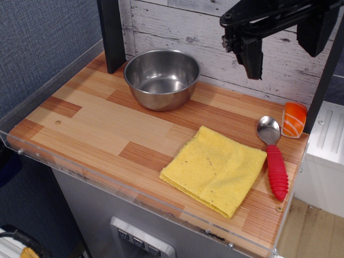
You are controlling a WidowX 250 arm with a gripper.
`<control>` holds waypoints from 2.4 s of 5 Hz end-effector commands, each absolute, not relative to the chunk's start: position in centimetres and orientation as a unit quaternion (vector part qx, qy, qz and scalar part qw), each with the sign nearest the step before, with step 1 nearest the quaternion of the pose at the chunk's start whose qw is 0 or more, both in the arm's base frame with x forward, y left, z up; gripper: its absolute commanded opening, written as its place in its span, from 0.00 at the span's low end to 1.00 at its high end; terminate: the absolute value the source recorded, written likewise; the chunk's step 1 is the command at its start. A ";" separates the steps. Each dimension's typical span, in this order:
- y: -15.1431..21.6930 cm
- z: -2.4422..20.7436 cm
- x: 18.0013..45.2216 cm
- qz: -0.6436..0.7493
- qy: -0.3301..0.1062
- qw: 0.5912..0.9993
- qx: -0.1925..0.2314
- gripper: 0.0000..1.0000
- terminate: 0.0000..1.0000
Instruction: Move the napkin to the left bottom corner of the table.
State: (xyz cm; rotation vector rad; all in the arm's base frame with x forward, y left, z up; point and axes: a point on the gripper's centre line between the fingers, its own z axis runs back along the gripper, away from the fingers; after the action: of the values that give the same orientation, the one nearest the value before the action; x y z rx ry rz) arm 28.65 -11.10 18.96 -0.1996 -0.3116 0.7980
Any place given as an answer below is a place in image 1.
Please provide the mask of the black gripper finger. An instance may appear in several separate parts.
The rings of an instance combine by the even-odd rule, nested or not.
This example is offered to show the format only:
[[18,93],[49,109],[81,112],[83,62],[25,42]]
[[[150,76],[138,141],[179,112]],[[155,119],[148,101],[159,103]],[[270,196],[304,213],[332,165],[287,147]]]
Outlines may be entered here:
[[243,37],[234,44],[233,52],[238,64],[244,66],[247,77],[251,80],[260,80],[263,64],[262,40]]
[[303,13],[297,24],[297,41],[311,56],[325,48],[338,19],[338,12]]

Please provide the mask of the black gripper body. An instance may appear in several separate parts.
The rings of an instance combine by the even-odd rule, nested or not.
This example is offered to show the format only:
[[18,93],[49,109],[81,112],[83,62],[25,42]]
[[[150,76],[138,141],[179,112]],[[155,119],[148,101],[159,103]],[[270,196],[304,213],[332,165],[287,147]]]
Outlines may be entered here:
[[223,47],[232,52],[243,37],[263,39],[297,26],[303,13],[338,12],[339,1],[239,1],[220,17]]

